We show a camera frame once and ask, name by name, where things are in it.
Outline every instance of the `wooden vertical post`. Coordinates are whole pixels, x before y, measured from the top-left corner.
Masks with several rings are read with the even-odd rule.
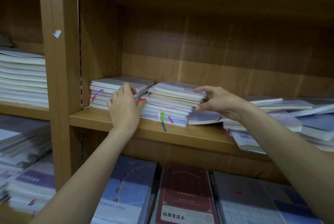
[[[69,115],[81,110],[77,0],[40,0],[56,188],[82,164],[81,129]],[[60,30],[59,37],[53,33]]]

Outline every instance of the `maroon notebook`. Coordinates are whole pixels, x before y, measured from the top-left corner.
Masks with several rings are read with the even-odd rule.
[[[219,224],[206,170],[170,163],[161,179],[157,224]]]

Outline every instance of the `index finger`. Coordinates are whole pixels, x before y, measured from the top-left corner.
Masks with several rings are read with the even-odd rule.
[[[132,94],[137,94],[136,89],[130,85],[130,83],[126,82],[123,84],[123,90],[124,93],[132,93]]]
[[[192,91],[196,93],[202,92],[202,91],[213,93],[215,88],[216,87],[206,85],[206,86],[194,88]]]

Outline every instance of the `stack of notebooks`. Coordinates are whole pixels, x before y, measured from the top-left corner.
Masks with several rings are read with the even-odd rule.
[[[142,95],[147,93],[147,89],[154,84],[153,80],[141,79],[132,76],[117,76],[104,78],[90,82],[90,106],[108,110],[106,102],[112,98],[113,93],[123,87],[124,83],[130,83],[137,91],[135,100],[138,101]]]
[[[141,118],[178,126],[188,124],[189,114],[201,104],[206,93],[192,90],[198,85],[167,80],[148,89]]]
[[[0,199],[13,176],[51,151],[50,123],[0,115]]]
[[[279,123],[298,133],[315,147],[322,151],[334,152],[334,114],[332,113],[334,100],[308,98],[305,100],[282,101],[263,96],[250,97],[249,99],[252,103],[267,111]],[[270,111],[270,107],[280,107],[280,110]],[[230,129],[231,136],[241,150],[265,154],[255,139],[240,123],[225,121],[223,126],[225,129]]]
[[[14,47],[9,37],[0,34],[0,46],[3,47]]]
[[[166,164],[150,224],[322,223],[291,186]]]
[[[43,55],[0,47],[0,100],[49,107]]]
[[[119,156],[91,223],[138,223],[149,220],[158,180],[157,164]],[[52,155],[33,164],[8,186],[10,207],[37,213],[55,195]]]

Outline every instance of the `ferris wheel illustration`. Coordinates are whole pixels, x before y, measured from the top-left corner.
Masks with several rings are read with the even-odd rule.
[[[150,169],[155,169],[155,166],[152,165],[142,165],[137,166],[131,169],[129,172],[125,174],[125,176],[120,180],[119,186],[116,188],[116,194],[114,198],[114,202],[121,202],[123,203],[122,198],[128,198],[131,202],[127,202],[129,205],[137,205],[142,204],[146,197],[146,192],[144,192],[144,187],[147,188],[147,183],[145,181],[148,178],[147,172],[151,172]],[[137,181],[141,181],[143,184],[135,184],[131,181],[131,179],[136,177]]]

